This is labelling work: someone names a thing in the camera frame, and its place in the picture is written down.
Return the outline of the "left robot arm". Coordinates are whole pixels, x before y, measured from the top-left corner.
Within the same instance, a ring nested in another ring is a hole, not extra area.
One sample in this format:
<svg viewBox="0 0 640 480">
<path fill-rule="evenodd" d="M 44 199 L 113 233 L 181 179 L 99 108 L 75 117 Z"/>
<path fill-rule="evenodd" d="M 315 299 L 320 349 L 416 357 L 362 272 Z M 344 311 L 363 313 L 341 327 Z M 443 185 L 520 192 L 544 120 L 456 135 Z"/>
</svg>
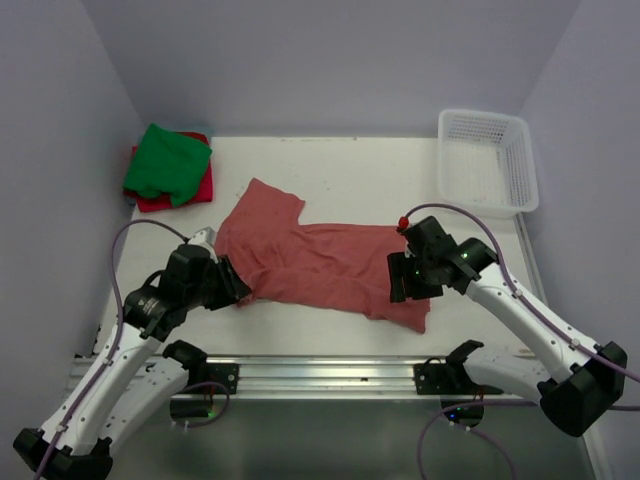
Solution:
<svg viewBox="0 0 640 480">
<path fill-rule="evenodd" d="M 37 479 L 104 479 L 122 441 L 163 402 L 182 392 L 224 395 L 207 355 L 170 333 L 197 308 L 215 311 L 251 293 L 230 260 L 201 245 L 174 250 L 162 270 L 117 299 L 118 321 L 60 408 L 13 447 Z"/>
</svg>

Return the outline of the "salmon pink t shirt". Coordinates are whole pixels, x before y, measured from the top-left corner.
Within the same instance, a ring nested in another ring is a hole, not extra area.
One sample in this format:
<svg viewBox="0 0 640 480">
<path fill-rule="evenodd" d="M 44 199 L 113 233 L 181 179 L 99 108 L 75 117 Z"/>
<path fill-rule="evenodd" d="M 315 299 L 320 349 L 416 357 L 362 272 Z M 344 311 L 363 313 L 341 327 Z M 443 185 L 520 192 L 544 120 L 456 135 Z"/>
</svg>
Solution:
<svg viewBox="0 0 640 480">
<path fill-rule="evenodd" d="M 387 257 L 405 249 L 392 226 L 300 224 L 299 197 L 253 179 L 215 240 L 252 300 L 359 313 L 419 334 L 426 300 L 393 303 Z"/>
</svg>

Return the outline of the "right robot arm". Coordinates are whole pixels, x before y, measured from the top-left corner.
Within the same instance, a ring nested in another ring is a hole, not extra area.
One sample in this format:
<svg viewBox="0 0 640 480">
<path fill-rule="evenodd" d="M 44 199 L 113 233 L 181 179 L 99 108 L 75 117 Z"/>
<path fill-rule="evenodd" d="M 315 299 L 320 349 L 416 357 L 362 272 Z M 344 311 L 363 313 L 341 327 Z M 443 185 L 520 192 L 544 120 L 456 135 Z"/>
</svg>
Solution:
<svg viewBox="0 0 640 480">
<path fill-rule="evenodd" d="M 440 389 L 490 387 L 539 406 L 563 433 L 582 436 L 624 392 L 628 356 L 616 343 L 601 345 L 531 295 L 511 274 L 495 239 L 458 243 L 438 220 L 398 222 L 402 252 L 387 257 L 394 303 L 441 296 L 453 289 L 484 308 L 533 353 L 509 357 L 468 340 L 422 374 Z"/>
</svg>

